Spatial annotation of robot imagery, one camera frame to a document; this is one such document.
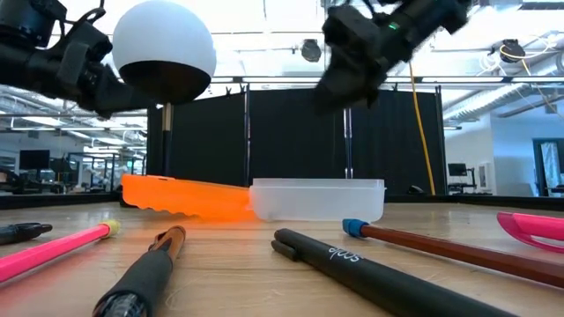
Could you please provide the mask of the black pen orange clip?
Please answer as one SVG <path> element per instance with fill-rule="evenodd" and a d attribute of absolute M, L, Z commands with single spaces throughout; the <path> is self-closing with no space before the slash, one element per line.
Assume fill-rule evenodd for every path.
<path fill-rule="evenodd" d="M 158 234 L 148 251 L 100 298 L 92 317 L 155 317 L 185 237 L 180 225 Z"/>

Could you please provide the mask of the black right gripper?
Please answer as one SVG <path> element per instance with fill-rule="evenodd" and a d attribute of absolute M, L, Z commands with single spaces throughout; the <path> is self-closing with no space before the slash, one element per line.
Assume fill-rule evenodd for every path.
<path fill-rule="evenodd" d="M 371 107 L 379 91 L 362 80 L 383 80 L 399 63 L 397 4 L 368 4 L 362 11 L 353 4 L 327 9 L 324 44 L 330 60 L 313 91 L 317 114 L 354 107 Z"/>

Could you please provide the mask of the orange plastic box lid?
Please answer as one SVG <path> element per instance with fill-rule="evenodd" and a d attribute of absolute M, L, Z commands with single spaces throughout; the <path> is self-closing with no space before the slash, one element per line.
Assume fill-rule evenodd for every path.
<path fill-rule="evenodd" d="M 139 209 L 197 216 L 208 222 L 257 221 L 247 188 L 164 176 L 126 174 L 122 197 Z"/>

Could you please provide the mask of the black pen white print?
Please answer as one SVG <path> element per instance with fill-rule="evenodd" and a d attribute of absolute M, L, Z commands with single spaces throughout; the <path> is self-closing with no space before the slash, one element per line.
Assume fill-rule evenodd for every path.
<path fill-rule="evenodd" d="M 292 261 L 314 267 L 396 317 L 517 317 L 287 228 L 274 232 L 271 246 Z"/>

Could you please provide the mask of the brown pencil blue eraser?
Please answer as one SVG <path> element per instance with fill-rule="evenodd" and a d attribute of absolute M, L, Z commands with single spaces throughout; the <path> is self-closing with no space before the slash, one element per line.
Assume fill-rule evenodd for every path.
<path fill-rule="evenodd" d="M 545 262 L 449 240 L 376 227 L 354 218 L 343 219 L 342 227 L 345 233 L 355 238 L 382 240 L 401 247 L 408 247 L 564 289 L 564 264 Z"/>

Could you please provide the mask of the white globe lamp black base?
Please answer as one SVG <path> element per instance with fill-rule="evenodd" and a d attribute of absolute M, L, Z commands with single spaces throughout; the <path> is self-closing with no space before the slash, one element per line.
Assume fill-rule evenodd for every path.
<path fill-rule="evenodd" d="M 200 96 L 217 67 L 211 32 L 189 8 L 170 0 L 148 0 L 119 19 L 113 45 L 121 79 L 162 105 L 160 174 L 168 176 L 174 107 Z"/>

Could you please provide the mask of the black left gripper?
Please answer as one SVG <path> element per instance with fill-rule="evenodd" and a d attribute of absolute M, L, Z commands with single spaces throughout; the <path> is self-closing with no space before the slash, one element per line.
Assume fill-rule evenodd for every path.
<path fill-rule="evenodd" d="M 0 33 L 0 85 L 72 100 L 104 118 L 154 106 L 155 100 L 120 82 L 111 68 L 101 63 L 111 48 L 109 38 L 86 21 L 45 50 Z"/>

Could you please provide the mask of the round black ceiling fixture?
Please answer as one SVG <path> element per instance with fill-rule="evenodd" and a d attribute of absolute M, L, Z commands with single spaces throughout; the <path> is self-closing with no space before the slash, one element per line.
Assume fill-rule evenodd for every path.
<path fill-rule="evenodd" d="M 501 42 L 500 58 L 505 63 L 518 63 L 526 53 L 517 39 L 506 39 Z"/>
<path fill-rule="evenodd" d="M 301 56 L 309 63 L 317 63 L 322 55 L 322 50 L 315 39 L 305 39 L 301 46 Z"/>

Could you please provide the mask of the clear plastic supply box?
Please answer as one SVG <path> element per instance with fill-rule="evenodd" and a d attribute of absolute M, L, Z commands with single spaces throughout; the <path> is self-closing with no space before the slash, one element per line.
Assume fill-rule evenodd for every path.
<path fill-rule="evenodd" d="M 374 222 L 383 214 L 385 183 L 379 179 L 255 179 L 250 206 L 265 221 Z"/>

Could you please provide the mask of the pink pen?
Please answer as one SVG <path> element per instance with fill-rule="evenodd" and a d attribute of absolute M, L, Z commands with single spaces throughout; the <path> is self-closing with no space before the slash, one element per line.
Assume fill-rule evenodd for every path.
<path fill-rule="evenodd" d="M 516 240 L 545 251 L 564 254 L 564 246 L 534 239 L 540 237 L 564 241 L 564 218 L 507 212 L 499 212 L 496 218 L 501 228 Z"/>

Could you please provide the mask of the black partition screen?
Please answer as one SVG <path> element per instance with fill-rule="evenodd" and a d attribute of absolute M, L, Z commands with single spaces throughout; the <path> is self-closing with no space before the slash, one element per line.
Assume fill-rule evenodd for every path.
<path fill-rule="evenodd" d="M 445 195 L 439 97 L 382 91 L 371 107 L 318 115 L 309 89 L 253 91 L 174 107 L 170 176 L 245 187 L 255 179 L 382 179 Z"/>

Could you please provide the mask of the white framed picture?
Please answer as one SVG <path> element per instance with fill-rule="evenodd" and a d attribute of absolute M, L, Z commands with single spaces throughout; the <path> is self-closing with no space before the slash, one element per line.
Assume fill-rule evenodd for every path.
<path fill-rule="evenodd" d="M 479 188 L 483 191 L 490 191 L 490 164 L 488 162 L 480 163 L 478 165 L 477 171 Z"/>

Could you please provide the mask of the black aluminium table frame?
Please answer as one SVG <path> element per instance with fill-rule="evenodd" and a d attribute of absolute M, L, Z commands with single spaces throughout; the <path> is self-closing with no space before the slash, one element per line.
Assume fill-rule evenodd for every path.
<path fill-rule="evenodd" d="M 117 193 L 72 195 L 0 195 L 0 210 L 28 209 L 90 203 L 119 202 Z M 498 195 L 390 195 L 386 203 L 460 203 L 526 210 L 564 212 L 564 198 Z"/>

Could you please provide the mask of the pink pencil yellow eraser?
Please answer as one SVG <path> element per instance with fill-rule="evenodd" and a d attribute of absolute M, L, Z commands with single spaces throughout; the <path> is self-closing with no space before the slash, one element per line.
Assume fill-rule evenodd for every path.
<path fill-rule="evenodd" d="M 120 227 L 117 220 L 109 219 L 95 227 L 2 257 L 0 258 L 0 283 L 7 282 L 94 241 L 112 237 L 120 231 Z"/>

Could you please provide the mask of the slim black pen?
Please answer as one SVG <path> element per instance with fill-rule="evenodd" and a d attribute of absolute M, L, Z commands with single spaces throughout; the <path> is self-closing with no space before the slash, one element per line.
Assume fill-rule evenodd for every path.
<path fill-rule="evenodd" d="M 52 225 L 41 223 L 23 223 L 0 227 L 0 246 L 35 239 L 45 232 L 50 232 Z"/>

